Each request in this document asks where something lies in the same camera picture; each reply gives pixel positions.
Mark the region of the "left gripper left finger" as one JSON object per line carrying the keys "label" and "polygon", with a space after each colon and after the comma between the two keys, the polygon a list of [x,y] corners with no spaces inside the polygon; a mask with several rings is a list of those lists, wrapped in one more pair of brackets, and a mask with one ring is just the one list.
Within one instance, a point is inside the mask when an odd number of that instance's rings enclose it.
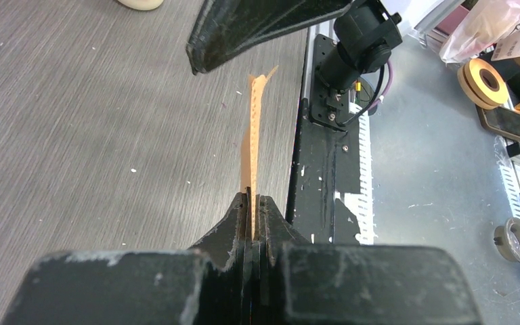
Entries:
{"label": "left gripper left finger", "polygon": [[246,324],[235,195],[221,221],[187,250],[59,251],[37,259],[4,324]]}

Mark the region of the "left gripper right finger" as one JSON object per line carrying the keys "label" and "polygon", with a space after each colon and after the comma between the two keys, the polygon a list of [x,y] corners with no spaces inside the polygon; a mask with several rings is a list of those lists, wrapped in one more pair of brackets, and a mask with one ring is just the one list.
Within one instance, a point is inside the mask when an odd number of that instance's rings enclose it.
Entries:
{"label": "left gripper right finger", "polygon": [[332,206],[345,240],[316,242],[259,199],[263,245],[257,324],[480,324],[477,304],[451,256],[425,246],[365,245],[357,219]]}

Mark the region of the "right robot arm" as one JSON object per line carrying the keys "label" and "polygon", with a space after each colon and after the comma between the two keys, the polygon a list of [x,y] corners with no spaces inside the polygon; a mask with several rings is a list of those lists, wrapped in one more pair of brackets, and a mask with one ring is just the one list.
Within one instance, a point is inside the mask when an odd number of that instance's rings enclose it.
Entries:
{"label": "right robot arm", "polygon": [[402,42],[398,13],[380,1],[204,1],[186,45],[193,74],[206,74],[256,45],[334,19],[337,50],[321,68],[345,90],[387,63]]}

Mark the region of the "brown paper filter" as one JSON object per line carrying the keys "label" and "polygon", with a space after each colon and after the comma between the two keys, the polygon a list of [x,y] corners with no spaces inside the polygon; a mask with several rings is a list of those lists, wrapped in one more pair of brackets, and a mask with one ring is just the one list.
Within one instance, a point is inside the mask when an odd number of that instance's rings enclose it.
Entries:
{"label": "brown paper filter", "polygon": [[246,194],[248,198],[249,212],[247,213],[247,218],[251,227],[251,240],[256,238],[257,227],[257,167],[262,97],[265,86],[277,69],[278,66],[274,66],[267,75],[248,76],[250,88],[249,124],[244,133],[240,149],[240,187],[241,192]]}

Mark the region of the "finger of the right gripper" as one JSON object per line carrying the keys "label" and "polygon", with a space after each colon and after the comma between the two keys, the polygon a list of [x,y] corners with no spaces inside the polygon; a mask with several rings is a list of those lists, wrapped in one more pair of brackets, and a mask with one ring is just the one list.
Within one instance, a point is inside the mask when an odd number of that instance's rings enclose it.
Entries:
{"label": "finger of the right gripper", "polygon": [[339,17],[344,0],[204,1],[186,45],[193,74],[207,74],[252,47]]}

